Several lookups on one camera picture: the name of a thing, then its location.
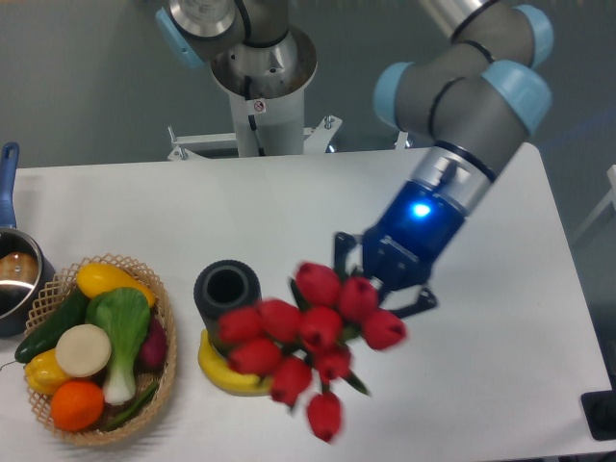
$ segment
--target bouquet of tulips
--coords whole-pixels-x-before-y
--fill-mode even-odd
[[[343,424],[343,406],[332,382],[342,379],[369,394],[351,370],[347,342],[361,337],[370,348],[383,350],[406,338],[406,326],[379,308],[377,290],[357,272],[338,274],[303,263],[291,289],[297,306],[264,299],[220,317],[218,334],[236,345],[227,356],[229,369],[271,376],[271,398],[291,409],[317,376],[321,392],[309,399],[306,415],[314,434],[329,443]]]

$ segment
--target light blue joint cap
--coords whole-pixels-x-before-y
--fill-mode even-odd
[[[378,118],[399,129],[396,120],[396,93],[402,74],[412,63],[395,63],[387,67],[378,78],[372,103]]]
[[[205,65],[203,60],[194,53],[194,50],[184,37],[182,37],[182,34],[177,30],[165,9],[160,8],[156,12],[156,23],[163,33],[167,45],[169,45],[175,57],[180,60],[183,65],[191,69],[197,69]]]
[[[552,105],[548,84],[528,67],[496,61],[481,74],[500,93],[532,135]]]
[[[535,46],[532,67],[537,67],[548,58],[554,48],[554,29],[552,28],[552,23],[545,13],[530,5],[520,5],[515,7],[514,10],[522,12],[530,23]]]

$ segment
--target red tulip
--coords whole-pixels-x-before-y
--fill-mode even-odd
[[[245,306],[218,318],[218,336],[223,342],[239,344],[265,334],[261,316],[253,306]]]
[[[299,336],[312,352],[322,352],[332,348],[343,330],[340,315],[325,306],[314,306],[306,311],[299,323]]]
[[[315,395],[306,407],[306,416],[317,438],[329,443],[342,428],[343,406],[336,395],[325,392]]]
[[[350,350],[346,346],[334,346],[315,358],[315,369],[319,372],[321,382],[325,385],[331,380],[341,377],[346,378],[350,374]]]
[[[378,292],[365,277],[350,277],[340,292],[338,311],[351,322],[361,323],[378,308]]]
[[[406,337],[406,325],[396,315],[378,309],[362,323],[362,336],[370,348],[385,349]]]
[[[301,312],[286,301],[273,298],[257,305],[265,331],[282,343],[290,343],[297,337]]]
[[[263,377],[274,372],[281,360],[280,348],[270,339],[261,338],[231,350],[227,364],[231,371],[256,373]]]
[[[288,356],[276,369],[269,393],[274,401],[293,406],[310,382],[312,369],[297,356]]]
[[[338,301],[341,282],[330,267],[303,263],[295,275],[297,288],[311,305],[334,306]]]

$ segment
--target woven basket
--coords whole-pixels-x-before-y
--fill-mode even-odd
[[[177,360],[175,324],[169,305],[167,291],[163,283],[160,278],[143,263],[121,255],[107,254],[102,257],[85,258],[81,263],[73,264],[69,269],[63,269],[57,273],[51,282],[45,284],[45,287],[39,292],[38,298],[34,301],[32,310],[30,310],[29,313],[29,319],[26,323],[26,335],[35,330],[60,305],[70,291],[76,286],[75,277],[79,268],[90,262],[106,263],[121,268],[148,286],[156,295],[157,303],[153,310],[154,315],[167,333],[167,359],[163,370],[158,373],[144,372],[136,369],[137,395],[154,380],[159,381],[159,387],[154,398],[143,407],[137,416],[113,431],[101,431],[98,430],[97,427],[102,427],[130,404],[113,407],[106,405],[102,417],[92,428],[80,432],[67,432],[54,426],[53,420],[49,415],[51,410],[51,397],[40,395],[31,388],[28,388],[30,404],[32,405],[32,411],[37,416],[37,420],[41,422],[45,428],[50,430],[55,437],[76,446],[106,445],[127,437],[150,422],[169,398],[171,386],[173,385],[175,377],[175,365]]]

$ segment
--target white tabletop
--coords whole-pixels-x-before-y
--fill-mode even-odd
[[[437,262],[440,306],[407,320],[410,342],[352,346],[364,397],[341,384],[333,446],[303,412],[236,398],[196,362],[194,280],[221,259],[249,264],[264,296],[291,300],[303,260],[331,263],[336,231],[372,225],[423,150],[53,167],[17,173],[17,226],[57,268],[130,255],[165,283],[176,318],[172,399],[147,429],[77,449],[36,422],[22,370],[0,372],[2,460],[466,461],[616,449],[587,428],[579,397],[609,380],[539,153],[526,144]],[[0,340],[0,363],[20,337]]]

